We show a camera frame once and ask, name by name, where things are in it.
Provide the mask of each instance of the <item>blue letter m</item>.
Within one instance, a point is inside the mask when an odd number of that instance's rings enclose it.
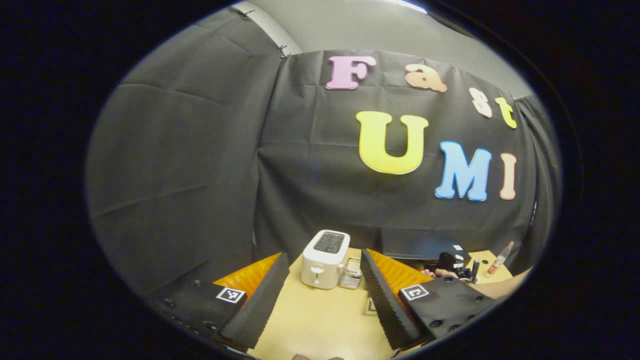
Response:
[[[458,185],[458,195],[463,198],[471,183],[473,187],[468,193],[469,200],[486,200],[486,178],[489,173],[491,153],[484,149],[476,150],[471,164],[467,165],[467,158],[462,146],[457,142],[442,142],[440,148],[444,151],[444,174],[442,184],[436,189],[436,196],[451,199],[455,195],[453,180]]]

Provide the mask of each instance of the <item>white toaster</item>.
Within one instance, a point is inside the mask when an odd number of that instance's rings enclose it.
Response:
[[[319,289],[338,285],[342,275],[340,265],[347,255],[349,239],[349,234],[340,231],[317,233],[302,253],[302,282]]]

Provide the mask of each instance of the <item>black fabric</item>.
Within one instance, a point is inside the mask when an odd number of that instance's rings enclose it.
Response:
[[[109,98],[87,157],[88,207],[136,293],[204,263],[215,279],[252,262],[255,149],[277,48],[222,10],[163,43]]]
[[[356,90],[327,90],[331,56],[373,56],[377,65],[359,81]],[[411,63],[434,68],[448,86],[445,92],[412,88],[404,67]],[[484,92],[493,117],[473,107],[469,88]],[[516,129],[508,127],[494,98],[514,108]],[[387,152],[406,152],[402,115],[429,121],[424,130],[424,158],[405,175],[382,174],[360,159],[359,111],[382,111],[393,116],[387,126]],[[442,181],[442,141],[462,145],[467,161],[478,148],[492,154],[485,201],[439,199]],[[499,197],[503,162],[500,154],[516,156],[513,200]],[[385,51],[321,51],[291,56],[280,68],[269,104],[259,148],[260,186],[255,223],[259,248],[286,251],[296,259],[322,229],[347,227],[434,230],[453,237],[465,250],[499,253],[516,242],[517,256],[527,233],[536,194],[536,153],[530,130],[514,100],[495,86],[450,65],[407,54]],[[376,244],[371,237],[352,236],[352,246]]]
[[[555,226],[562,199],[562,164],[558,152],[556,132],[544,107],[533,97],[516,101],[514,111],[519,111],[530,129],[536,155],[536,206],[532,214],[529,232],[522,240],[519,253],[504,262],[512,274],[519,274],[542,255],[547,240]]]

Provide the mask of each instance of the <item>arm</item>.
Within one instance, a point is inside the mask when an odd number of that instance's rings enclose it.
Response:
[[[501,296],[513,293],[514,290],[516,290],[516,288],[522,283],[525,276],[527,276],[530,270],[531,268],[528,268],[525,272],[501,282],[468,285],[492,299],[497,299]]]

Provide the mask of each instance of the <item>black object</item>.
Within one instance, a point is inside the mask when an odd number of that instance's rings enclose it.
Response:
[[[440,267],[442,253],[449,253],[453,259],[455,255],[461,256],[463,263],[471,260],[469,253],[454,238],[442,233],[408,229],[382,229],[380,233],[384,255],[394,259],[421,260],[424,268],[431,271]]]
[[[241,14],[240,14],[240,17],[246,17],[249,13],[252,13],[252,12],[254,12],[254,11],[255,11],[255,9],[253,9],[253,10],[249,10],[249,11],[247,11],[246,13],[240,12],[240,13],[241,13]]]
[[[246,294],[233,290],[229,292],[224,286],[211,283],[197,287],[185,286],[183,283],[184,281],[178,280],[166,286],[157,294],[149,296],[147,303],[180,326],[197,331],[197,334],[207,339],[219,339],[224,325],[243,307]],[[217,299],[219,295],[232,299]]]
[[[478,269],[480,269],[480,260],[476,259],[474,260],[474,268],[473,270],[471,270],[471,282],[472,283],[476,283],[476,278],[478,276]]]
[[[425,332],[398,302],[367,249],[362,250],[360,269],[391,348],[404,350],[424,342]]]
[[[471,269],[470,268],[458,268],[456,269],[456,275],[459,279],[471,279]]]
[[[283,253],[271,265],[251,299],[222,330],[222,336],[244,348],[255,347],[288,275],[289,260]]]
[[[401,289],[399,297],[413,318],[436,339],[464,326],[495,303],[453,276]]]
[[[465,262],[460,258],[456,258],[456,256],[451,254],[450,252],[443,252],[438,258],[437,268],[447,271],[453,271],[456,272],[456,275],[459,275],[458,272],[464,271]]]
[[[194,334],[246,352],[257,344],[288,274],[283,253],[248,300],[242,291],[213,284],[215,279],[194,279],[202,276],[197,270],[145,298],[158,313]]]

